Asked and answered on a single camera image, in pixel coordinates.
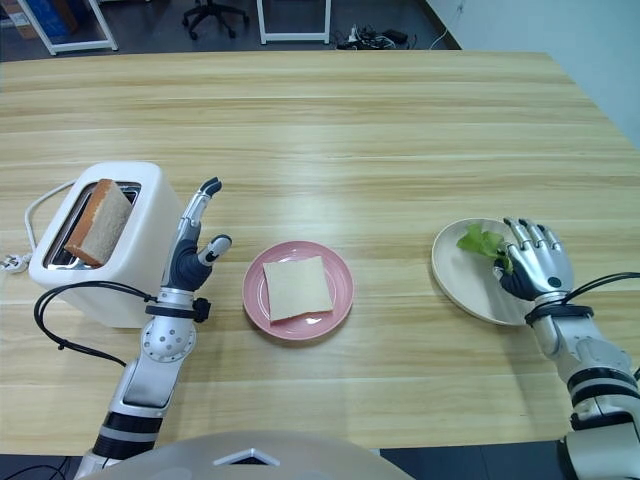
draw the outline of plate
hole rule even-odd
[[[509,227],[496,220],[468,218],[452,223],[438,234],[431,250],[436,281],[453,303],[475,317],[498,325],[525,325],[524,316],[535,304],[514,297],[500,286],[493,274],[493,259],[456,246],[471,223],[480,223],[482,231],[499,233],[515,243]]]
[[[263,263],[291,262],[321,256],[333,310],[305,313],[286,320],[269,321],[269,294]],[[244,277],[242,300],[249,318],[258,328],[285,340],[310,340],[336,328],[351,309],[354,285],[344,260],[333,250],[313,242],[280,243],[265,250],[251,263]]]

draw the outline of white wall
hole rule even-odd
[[[463,49],[551,55],[640,148],[640,0],[427,2]]]

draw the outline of beige plate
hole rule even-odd
[[[514,241],[509,227],[496,220],[468,218],[452,223],[438,234],[431,250],[431,268],[438,284],[453,303],[471,315],[499,325],[525,325],[524,316],[533,309],[533,302],[503,290],[493,275],[493,259],[456,246],[471,223],[480,223],[483,231]]]

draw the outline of pink plate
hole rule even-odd
[[[331,312],[305,313],[271,324],[269,294],[263,263],[290,262],[321,256],[327,277]],[[309,340],[333,330],[342,322],[353,302],[353,278],[344,260],[333,250],[313,242],[285,242],[265,250],[256,257],[244,277],[244,309],[261,330],[285,340]]]

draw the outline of plug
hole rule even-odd
[[[349,42],[355,42],[358,40],[358,37],[356,37],[357,33],[358,33],[358,28],[354,25],[353,27],[351,27],[351,33],[349,34]]]
[[[0,261],[0,270],[8,273],[21,273],[27,269],[30,260],[30,253],[26,255],[7,255],[4,260]]]

